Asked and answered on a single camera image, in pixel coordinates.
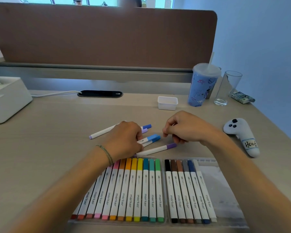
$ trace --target white cable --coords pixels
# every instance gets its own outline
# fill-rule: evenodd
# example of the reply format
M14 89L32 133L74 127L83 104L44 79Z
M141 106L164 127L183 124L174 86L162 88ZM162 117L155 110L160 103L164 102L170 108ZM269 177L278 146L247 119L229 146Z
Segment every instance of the white cable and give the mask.
M82 93L82 92L79 92L79 91L66 91L66 92L54 92L54 93L50 93L50 94L31 95L31 96L32 97L56 96L56 95L65 94L65 93Z

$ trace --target drinking glass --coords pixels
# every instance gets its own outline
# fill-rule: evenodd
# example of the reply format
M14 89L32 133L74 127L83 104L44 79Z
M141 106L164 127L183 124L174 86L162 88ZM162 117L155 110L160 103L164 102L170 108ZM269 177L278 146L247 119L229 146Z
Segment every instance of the drinking glass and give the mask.
M236 71L225 71L219 91L214 103L220 106L226 106L227 98L231 97L241 80L242 74Z

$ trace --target hand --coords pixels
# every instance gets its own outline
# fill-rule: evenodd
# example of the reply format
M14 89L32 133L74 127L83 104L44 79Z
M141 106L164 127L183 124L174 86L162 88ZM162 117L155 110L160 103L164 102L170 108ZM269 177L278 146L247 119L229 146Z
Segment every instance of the hand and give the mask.
M225 135L210 123L185 111L179 111L167 120L163 137L168 134L172 134L175 143L199 141L202 145L215 145L217 138Z
M102 146L109 152L113 162L129 158L143 150L141 128L134 122L120 122L109 133Z

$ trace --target teal marker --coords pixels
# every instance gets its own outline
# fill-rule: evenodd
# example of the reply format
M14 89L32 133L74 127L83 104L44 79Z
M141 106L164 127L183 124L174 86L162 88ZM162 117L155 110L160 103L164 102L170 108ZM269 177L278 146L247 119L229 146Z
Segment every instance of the teal marker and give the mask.
M164 222L162 174L161 174L161 165L160 165L159 159L155 160L155 183L156 183L157 221Z
M149 160L143 160L141 221L149 221Z
M156 222L156 196L155 196L155 171L154 171L154 159L150 159L150 171L149 171L149 216L151 222Z

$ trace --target left hand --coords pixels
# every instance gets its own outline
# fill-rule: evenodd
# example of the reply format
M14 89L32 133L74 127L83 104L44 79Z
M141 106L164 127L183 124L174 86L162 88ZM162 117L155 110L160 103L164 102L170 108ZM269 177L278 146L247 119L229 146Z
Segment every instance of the left hand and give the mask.
M109 152L113 162L129 158L143 150L137 141L143 139L141 128L135 122L120 122L109 133L102 144Z

